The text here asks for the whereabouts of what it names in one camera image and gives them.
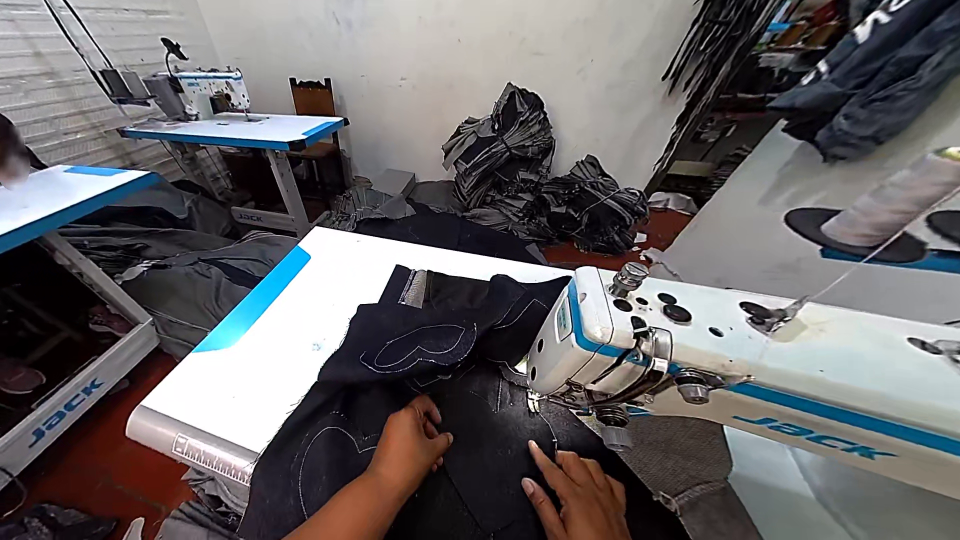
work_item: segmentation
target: human hand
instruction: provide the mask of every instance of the human hand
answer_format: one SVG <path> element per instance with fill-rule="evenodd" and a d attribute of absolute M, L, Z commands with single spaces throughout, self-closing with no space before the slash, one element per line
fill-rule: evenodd
<path fill-rule="evenodd" d="M 403 500 L 413 495 L 427 473 L 444 464 L 453 435 L 437 432 L 440 411 L 426 394 L 390 415 L 373 451 L 366 475 L 383 482 Z"/>
<path fill-rule="evenodd" d="M 604 474 L 592 459 L 557 451 L 554 463 L 537 443 L 528 444 L 563 507 L 558 514 L 543 488 L 531 479 L 523 479 L 523 491 L 537 510 L 548 540 L 630 540 L 624 517 L 627 494 L 622 483 Z"/>

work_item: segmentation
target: sewing machine knob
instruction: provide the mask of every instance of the sewing machine knob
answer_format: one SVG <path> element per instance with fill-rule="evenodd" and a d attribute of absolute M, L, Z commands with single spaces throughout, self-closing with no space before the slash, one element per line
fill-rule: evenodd
<path fill-rule="evenodd" d="M 710 401 L 710 387 L 707 380 L 695 370 L 681 370 L 674 378 L 677 391 L 684 401 L 691 405 L 704 405 Z"/>
<path fill-rule="evenodd" d="M 626 452 L 634 447 L 630 432 L 617 426 L 603 426 L 600 428 L 600 438 L 607 448 L 615 452 Z"/>
<path fill-rule="evenodd" d="M 691 405 L 703 405 L 710 401 L 710 389 L 703 384 L 682 384 L 677 386 L 680 396 Z"/>
<path fill-rule="evenodd" d="M 627 295 L 640 288 L 643 280 L 650 276 L 647 267 L 639 262 L 628 262 L 613 276 L 610 293 L 617 298 L 627 298 Z"/>

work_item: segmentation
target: thread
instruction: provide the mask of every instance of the thread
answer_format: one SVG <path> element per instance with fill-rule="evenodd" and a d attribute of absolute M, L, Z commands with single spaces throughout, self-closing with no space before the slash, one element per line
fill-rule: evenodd
<path fill-rule="evenodd" d="M 820 230 L 852 246 L 877 246 L 898 235 L 958 187 L 960 148 L 938 150 L 862 195 Z"/>

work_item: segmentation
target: wooden chair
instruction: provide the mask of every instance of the wooden chair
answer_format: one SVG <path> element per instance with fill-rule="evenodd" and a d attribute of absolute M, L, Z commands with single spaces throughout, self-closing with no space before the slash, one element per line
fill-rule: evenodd
<path fill-rule="evenodd" d="M 290 78 L 290 93 L 294 98 L 294 110 L 297 114 L 313 116 L 337 116 L 333 104 L 333 84 L 329 77 L 324 81 L 298 81 Z M 332 142 L 317 142 L 300 152 L 290 152 L 289 156 L 309 160 L 312 163 L 314 175 L 320 185 L 324 185 L 321 171 L 329 171 L 332 167 L 342 180 L 343 189 L 348 185 L 346 168 L 341 159 L 340 135 L 336 132 L 331 136 Z"/>

